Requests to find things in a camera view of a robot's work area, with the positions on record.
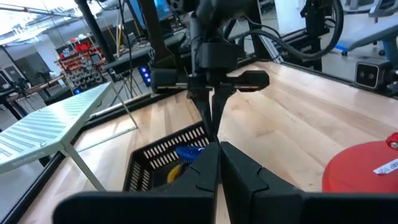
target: workbench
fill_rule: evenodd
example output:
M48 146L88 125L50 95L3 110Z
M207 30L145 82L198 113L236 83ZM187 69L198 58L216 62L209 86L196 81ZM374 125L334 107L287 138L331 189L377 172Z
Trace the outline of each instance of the workbench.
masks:
M10 88L9 90L0 93L0 104L3 104L12 113L12 115L19 121L23 117L27 116L28 112L17 102L17 100L27 95L31 95L33 93L45 91L48 87L50 87L51 84L54 84L55 82L57 82L59 79L62 78L64 78L64 76L60 75L50 80L48 83L43 83L40 85L33 86L32 88L26 90L24 93L19 93L14 96L9 96L9 95L12 93L17 93L17 91Z
M321 191L323 170L333 156L355 144L385 139L398 129L396 100L272 62L257 62L231 75L245 70L265 70L271 84L228 100L219 139L300 189ZM140 131L80 153L107 190L122 189L132 151L201 120L186 92L131 114ZM74 147L109 136L128 121L122 116L87 130ZM82 190L95 188L71 158L64 159L20 223L51 223L59 201ZM229 223L222 185L217 206L216 223Z

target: metal frame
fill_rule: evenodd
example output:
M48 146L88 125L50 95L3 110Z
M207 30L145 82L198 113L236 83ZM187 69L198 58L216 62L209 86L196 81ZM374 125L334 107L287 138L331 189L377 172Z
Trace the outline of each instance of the metal frame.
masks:
M78 16L70 13L62 13L62 12L52 12L44 9L36 9L32 7L23 7L23 6L14 6L10 4L0 4L0 10L12 11L12 12L27 12L33 14L40 14L45 16L62 16L62 17L71 17L71 18L79 18Z
M126 0L127 7L129 8L132 18L134 19L134 23L136 25L136 29L138 31L138 36L137 37L143 37L144 36L144 29L141 27L141 24L139 23L139 19L137 17L136 12L134 11L134 8L131 5L131 0Z
M109 46L107 45L104 36L101 33L100 27L98 26L94 16L90 11L90 7L88 7L87 0L75 0L75 2L78 5L81 13L83 14L83 17L85 18L95 41L98 43L99 47L101 47L102 54L106 58L106 61L108 63L113 62L113 54L109 49Z
M260 11L259 9L255 7L255 5L253 5L252 11L254 12L254 14L251 16L251 19L254 22L261 22L261 20L259 20L259 16L260 16ZM310 38L309 36L306 35L302 35L299 34L302 30L298 31L298 32L294 32L290 35L294 35L295 33L298 33L298 37L299 38L291 38L289 39L290 44L294 43L294 42L304 42L306 43L307 40L308 41L314 41L314 38ZM264 46L264 42L263 40L261 40L260 38L253 38L253 44L255 46L255 51L256 51L256 56L257 57L269 57L269 54ZM313 44L312 50L316 50L316 48L319 46L318 42ZM242 61L239 62L239 68L243 67L247 64L253 63L256 59L254 58L245 58ZM295 68L297 70L303 70L305 72L311 73L313 75L318 75L320 77L324 77L324 78L328 78L330 80L336 81L336 82L340 82L340 83L344 83L346 85L352 85L352 83L347 82L346 80L342 80L336 77L333 77L331 75L328 75L326 73L322 73L322 72L318 72L318 71L314 71L311 70L309 68L300 66L300 65L295 65L289 62L281 62L282 65L288 66L288 67L292 67ZM304 62L302 62L303 65L305 66L314 66L314 68L316 67L316 65L311 65L311 64L304 64ZM173 93L167 94L167 95L157 95L154 97L144 97L142 99L140 99L140 101L131 101L129 103L127 103L126 105L121 105L118 106L116 108L114 108L113 110L109 110L105 113L101 113L97 116L92 117L92 119L90 119L80 130L79 132L77 132L77 134L75 135L74 139L70 142L70 144L67 144L67 146L69 147L67 150L71 151L72 154L75 152L75 150L73 150L73 144L76 142L76 140L80 137L81 133L83 133L84 131L87 131L91 128L94 128L98 125L101 125L105 122L108 122L112 119L116 119L122 115L124 115L124 112L126 110L128 111L134 111L134 110L138 110L140 108L143 108L147 105L156 103L160 100L163 100L167 97L170 97L172 95L175 95L177 93L179 93L181 91L176 90ZM31 205L31 203L34 201L35 197L38 196L38 194L40 193L40 191L42 190L42 188L44 187L46 181L49 180L50 176L55 172L55 170L58 168L60 161L64 158L64 156L61 153L58 153L51 161L50 163L46 166L45 170L43 171L42 175L40 175L40 177L37 179L37 181L32 185L32 187L28 190L28 192L26 192L26 194L24 195L24 197L18 202L18 204L12 209L12 211L8 214L8 216L3 220L2 223L15 223L17 222L24 214L24 212L28 209L28 207ZM95 185L97 185L97 188L101 189L100 183L95 183Z
M56 152L62 152L65 156L71 156L98 190L104 190L70 142L110 89L113 89L121 100L113 83L106 83L31 113L7 128L0 134L0 149L3 157L5 156L0 163L0 172L7 172ZM127 131L137 129L136 121L122 100L121 103L134 123L134 127ZM117 133L111 138L124 133L126 131Z

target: wall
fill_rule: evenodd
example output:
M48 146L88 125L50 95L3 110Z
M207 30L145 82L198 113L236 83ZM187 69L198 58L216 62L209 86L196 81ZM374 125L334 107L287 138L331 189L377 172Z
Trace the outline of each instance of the wall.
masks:
M36 52L35 48L31 44L7 47L6 49L14 60L24 58L24 57ZM12 62L7 57L6 53L4 53L2 50L0 50L0 67L10 66L11 64L12 64Z
M305 19L300 11L306 0L275 0L279 33L284 35L305 28Z
M108 26L116 26L117 16L118 16L118 11L116 11L116 10L104 11L104 12L101 12L100 15L98 15L98 18L96 21L102 30L102 29L105 29L107 25ZM132 19L132 15L127 6L125 6L125 9L124 9L124 18L125 18L126 22L130 21ZM63 41L68 41L71 38L77 37L79 34L86 34L87 32L89 32L88 28L83 23L83 21L80 20L80 21L72 22L63 27L59 27L58 30L57 29L48 30L45 33L48 35L49 40L53 43L53 46L56 49L56 48L59 48L59 47L62 47L65 45ZM42 37L42 35L38 36L38 39L43 41L43 38L41 38L41 37ZM46 46L46 40L44 42L41 42L38 44L41 45L42 47L44 47L44 46ZM34 44L26 44L26 45L8 47L7 51L10 53L10 55L13 57L14 60L19 60L21 58L27 57L28 55L35 53L37 50L36 50ZM55 61L57 59L55 56L56 55L51 56L52 57L51 60L53 59L53 61ZM49 64L50 60L47 60L45 58L44 61L46 61L46 64L48 65L48 67L51 70L53 70L55 72L59 72L59 71L57 71L56 67ZM7 55L3 51L0 50L0 67L8 67L11 65L12 65L11 60L7 57Z
M49 71L49 68L43 61L43 58L37 52L16 60L16 64L22 70L22 73L24 73L24 75L31 81L32 85L38 85L44 82L43 79L36 76L37 71Z
M54 63L58 59L58 53L55 51L55 46L53 42L46 34L38 36L38 39L40 40L40 42L34 44L37 53L47 64L49 70L57 74L60 73L61 68Z

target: red lid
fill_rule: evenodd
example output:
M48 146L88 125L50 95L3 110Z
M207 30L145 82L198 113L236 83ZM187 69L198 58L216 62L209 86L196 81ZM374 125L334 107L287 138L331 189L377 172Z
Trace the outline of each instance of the red lid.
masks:
M398 158L398 151L385 141L349 147L326 166L322 178L324 192L397 193L398 169L389 174L373 172Z

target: black plastic basket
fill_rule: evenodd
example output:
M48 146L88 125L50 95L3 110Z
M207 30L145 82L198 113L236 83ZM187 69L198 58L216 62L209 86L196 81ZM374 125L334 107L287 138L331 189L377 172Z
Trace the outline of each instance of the black plastic basket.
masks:
M130 156L123 190L148 191L166 184L169 172L182 162L175 148L206 147L210 139L199 122L137 149Z

